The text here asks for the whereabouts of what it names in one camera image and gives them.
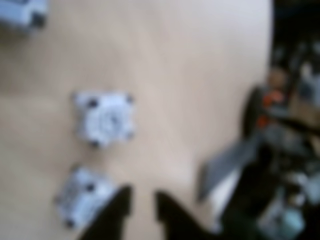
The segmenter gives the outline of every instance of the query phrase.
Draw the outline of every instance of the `gray plastic part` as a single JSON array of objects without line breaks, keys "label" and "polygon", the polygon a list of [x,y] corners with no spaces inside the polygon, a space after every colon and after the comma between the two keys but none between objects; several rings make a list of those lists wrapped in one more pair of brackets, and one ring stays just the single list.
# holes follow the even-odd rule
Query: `gray plastic part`
[{"label": "gray plastic part", "polygon": [[211,190],[233,170],[244,167],[254,161],[260,143],[261,135],[257,132],[249,140],[235,143],[225,152],[210,160],[200,173],[198,199],[203,200],[206,198]]}]

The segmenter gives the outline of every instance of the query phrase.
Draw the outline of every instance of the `orange part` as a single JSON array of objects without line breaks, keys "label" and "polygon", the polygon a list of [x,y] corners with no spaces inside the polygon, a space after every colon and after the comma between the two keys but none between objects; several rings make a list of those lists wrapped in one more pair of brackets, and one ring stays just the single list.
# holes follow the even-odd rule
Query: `orange part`
[{"label": "orange part", "polygon": [[281,91],[274,90],[270,93],[271,99],[276,103],[281,103],[285,100],[285,96]]},{"label": "orange part", "polygon": [[267,118],[267,116],[260,116],[256,121],[256,124],[259,128],[264,128],[268,125],[268,123],[269,119]]},{"label": "orange part", "polygon": [[267,94],[263,97],[262,104],[264,107],[269,107],[272,104],[272,96],[271,94]]}]

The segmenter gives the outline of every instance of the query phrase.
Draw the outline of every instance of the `white plastic part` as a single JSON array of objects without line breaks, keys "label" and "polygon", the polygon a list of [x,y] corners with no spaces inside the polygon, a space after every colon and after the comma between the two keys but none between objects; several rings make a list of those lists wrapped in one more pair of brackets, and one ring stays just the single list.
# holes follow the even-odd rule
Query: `white plastic part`
[{"label": "white plastic part", "polygon": [[96,147],[126,141],[134,135],[133,99],[125,93],[80,92],[74,95],[79,112],[78,135]]},{"label": "white plastic part", "polygon": [[32,30],[34,17],[47,18],[48,0],[0,0],[0,22],[25,31]]},{"label": "white plastic part", "polygon": [[55,198],[58,214],[68,228],[88,226],[116,193],[115,185],[84,167],[74,169]]}]

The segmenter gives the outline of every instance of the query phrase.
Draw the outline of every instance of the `wooden table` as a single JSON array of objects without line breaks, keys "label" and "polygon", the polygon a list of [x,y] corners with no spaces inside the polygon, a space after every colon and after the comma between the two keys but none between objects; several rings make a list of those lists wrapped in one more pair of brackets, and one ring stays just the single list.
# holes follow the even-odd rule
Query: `wooden table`
[{"label": "wooden table", "polygon": [[[154,192],[196,216],[199,164],[234,141],[263,81],[268,0],[52,0],[47,29],[0,32],[0,239],[72,240],[52,198],[81,162],[135,187],[124,239],[162,239]],[[133,141],[94,151],[75,137],[70,95],[135,96]]]}]

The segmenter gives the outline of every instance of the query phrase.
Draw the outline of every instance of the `white lego piece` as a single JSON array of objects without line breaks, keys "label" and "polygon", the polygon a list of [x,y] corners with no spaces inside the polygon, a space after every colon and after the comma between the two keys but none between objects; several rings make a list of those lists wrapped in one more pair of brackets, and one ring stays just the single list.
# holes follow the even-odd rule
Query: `white lego piece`
[{"label": "white lego piece", "polygon": [[48,0],[0,0],[0,22],[24,31],[46,24]]},{"label": "white lego piece", "polygon": [[110,180],[79,166],[72,171],[55,198],[58,214],[68,228],[86,227],[116,191]]},{"label": "white lego piece", "polygon": [[80,92],[73,100],[80,117],[78,135],[93,146],[106,147],[134,135],[133,99],[128,94]]}]

